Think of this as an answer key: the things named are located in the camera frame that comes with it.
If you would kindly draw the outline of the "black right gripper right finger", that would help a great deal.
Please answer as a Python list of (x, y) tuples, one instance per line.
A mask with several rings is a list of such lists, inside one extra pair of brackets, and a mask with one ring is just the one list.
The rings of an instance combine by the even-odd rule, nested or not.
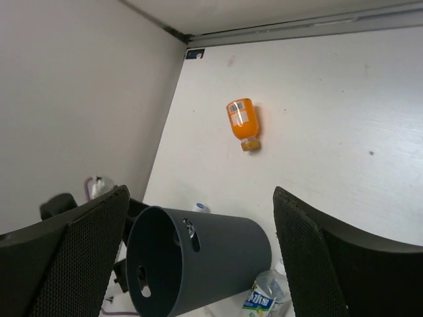
[(296, 316), (421, 316), (422, 247), (336, 219), (287, 190), (273, 194)]

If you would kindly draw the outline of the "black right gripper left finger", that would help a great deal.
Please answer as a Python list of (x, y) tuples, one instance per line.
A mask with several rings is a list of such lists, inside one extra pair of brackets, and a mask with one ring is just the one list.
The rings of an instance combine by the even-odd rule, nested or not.
[(1, 235), (2, 316), (98, 316), (130, 203), (125, 185)]

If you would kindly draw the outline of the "clear green label bottle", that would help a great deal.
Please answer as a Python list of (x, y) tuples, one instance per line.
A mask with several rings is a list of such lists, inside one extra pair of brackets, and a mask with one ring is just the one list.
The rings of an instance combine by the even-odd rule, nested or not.
[(291, 294), (283, 260), (274, 269), (260, 273), (247, 295), (240, 316), (285, 316), (291, 306)]

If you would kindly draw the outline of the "blue label plastic bottle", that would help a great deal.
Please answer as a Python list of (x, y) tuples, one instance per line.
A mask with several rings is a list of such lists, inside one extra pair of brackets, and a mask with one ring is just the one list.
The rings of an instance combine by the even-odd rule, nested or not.
[(194, 212), (202, 212), (202, 213), (210, 213), (210, 208), (206, 204), (204, 204), (204, 203), (196, 202), (192, 206), (192, 211), (194, 211)]

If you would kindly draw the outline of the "orange plastic bottle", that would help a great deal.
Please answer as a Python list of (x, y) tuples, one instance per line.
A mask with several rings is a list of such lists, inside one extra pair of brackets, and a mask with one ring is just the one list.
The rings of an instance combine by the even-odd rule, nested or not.
[(226, 106), (233, 135), (241, 142), (244, 152), (255, 152), (261, 148), (258, 139), (259, 122), (252, 100), (242, 98)]

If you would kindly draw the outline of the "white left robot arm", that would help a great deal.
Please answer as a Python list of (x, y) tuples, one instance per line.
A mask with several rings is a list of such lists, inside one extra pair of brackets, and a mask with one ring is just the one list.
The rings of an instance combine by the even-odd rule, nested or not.
[[(91, 201), (100, 195), (103, 195), (116, 187), (115, 182), (107, 176), (93, 176), (89, 177), (84, 181), (84, 189), (87, 201)], [(40, 217), (44, 221), (56, 215), (62, 214), (66, 211), (77, 207), (77, 203), (74, 197), (70, 193), (62, 193), (53, 196), (47, 202), (40, 206)], [(132, 230), (132, 227), (137, 219), (138, 215), (149, 206), (141, 201), (131, 198), (126, 216), (125, 228), (118, 249), (118, 255), (113, 267), (112, 272), (115, 274), (113, 282), (109, 284), (105, 298), (111, 299), (112, 297), (128, 292), (128, 282), (126, 278), (126, 259), (119, 260), (120, 251), (122, 246), (128, 246), (128, 239)]]

